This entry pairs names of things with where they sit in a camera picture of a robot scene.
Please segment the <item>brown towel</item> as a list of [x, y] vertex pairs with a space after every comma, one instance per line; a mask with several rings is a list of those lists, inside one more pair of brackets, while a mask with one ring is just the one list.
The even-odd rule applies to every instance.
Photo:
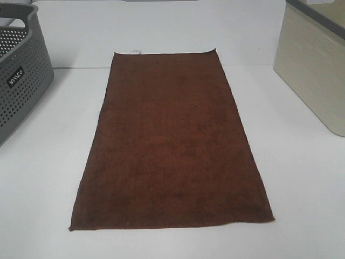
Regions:
[[115, 53], [70, 230], [273, 220], [217, 52]]

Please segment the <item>beige storage box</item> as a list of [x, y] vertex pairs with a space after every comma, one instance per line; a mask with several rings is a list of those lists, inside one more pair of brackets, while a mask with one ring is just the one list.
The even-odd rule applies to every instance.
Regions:
[[344, 1], [286, 1], [274, 70], [344, 136]]

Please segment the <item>grey perforated plastic basket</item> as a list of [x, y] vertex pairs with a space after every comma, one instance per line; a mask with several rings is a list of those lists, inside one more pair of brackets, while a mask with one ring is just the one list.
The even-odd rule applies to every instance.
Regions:
[[54, 78], [37, 12], [35, 5], [1, 4], [2, 18], [24, 23], [1, 26], [1, 142], [32, 111]]

